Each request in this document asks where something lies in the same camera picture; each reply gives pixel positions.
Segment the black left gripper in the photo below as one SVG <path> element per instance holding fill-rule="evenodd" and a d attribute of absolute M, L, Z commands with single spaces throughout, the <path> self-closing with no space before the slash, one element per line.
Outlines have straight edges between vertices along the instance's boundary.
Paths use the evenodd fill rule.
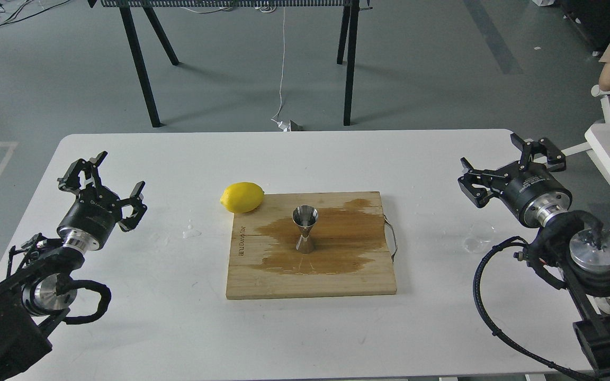
<path fill-rule="evenodd" d="M 102 186 L 98 167 L 107 155 L 104 150 L 88 161 L 80 158 L 57 179 L 61 191 L 77 196 L 57 229 L 66 246 L 70 244 L 82 251 L 102 249 L 116 223 L 123 232 L 133 231 L 146 213 L 142 195 L 145 181 L 138 182 L 131 195 L 121 200 Z M 125 206 L 131 206 L 132 212 L 122 219 L 121 208 Z"/>

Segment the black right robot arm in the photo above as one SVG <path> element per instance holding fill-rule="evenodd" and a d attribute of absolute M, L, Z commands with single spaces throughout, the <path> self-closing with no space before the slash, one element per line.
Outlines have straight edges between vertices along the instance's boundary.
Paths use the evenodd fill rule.
<path fill-rule="evenodd" d="M 525 141 L 515 133 L 511 142 L 521 152 L 496 170 L 475 169 L 461 159 L 462 192 L 478 208 L 498 198 L 523 226 L 538 230 L 527 242 L 510 237 L 482 258 L 473 279 L 473 299 L 484 323 L 503 343 L 535 361 L 576 380 L 610 380 L 610 231 L 589 212 L 570 210 L 572 195 L 553 176 L 566 169 L 566 156 L 547 138 Z M 581 349 L 595 376 L 559 366 L 509 338 L 487 313 L 481 279 L 488 262 L 506 248 L 519 247 L 515 257 L 555 289 L 566 289 L 581 316 L 573 324 Z"/>

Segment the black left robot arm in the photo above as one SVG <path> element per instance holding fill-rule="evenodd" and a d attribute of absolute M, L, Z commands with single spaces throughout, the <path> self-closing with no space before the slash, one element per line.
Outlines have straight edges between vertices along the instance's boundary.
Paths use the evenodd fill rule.
<path fill-rule="evenodd" d="M 58 188 L 76 198 L 57 238 L 36 234 L 8 252 L 0 282 L 0 380 L 27 371 L 48 354 L 49 335 L 61 323 L 92 323 L 108 310 L 111 290 L 94 280 L 75 280 L 71 273 L 83 265 L 85 253 L 104 247 L 115 226 L 135 229 L 147 207 L 144 182 L 128 198 L 102 184 L 98 168 L 107 155 L 78 159 L 58 179 Z"/>

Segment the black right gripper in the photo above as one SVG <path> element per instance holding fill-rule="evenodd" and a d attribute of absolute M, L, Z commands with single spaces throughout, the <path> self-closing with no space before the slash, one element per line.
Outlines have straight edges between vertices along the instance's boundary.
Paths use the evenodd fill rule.
<path fill-rule="evenodd" d="M 528 228 L 540 228 L 558 214 L 567 212 L 573 196 L 550 172 L 566 170 L 566 156 L 549 138 L 525 141 L 515 133 L 511 142 L 521 158 L 497 170 L 479 170 L 462 157 L 464 173 L 458 178 L 461 191 L 477 208 L 492 198 L 499 198 L 518 222 Z M 533 162 L 544 156 L 549 165 Z"/>

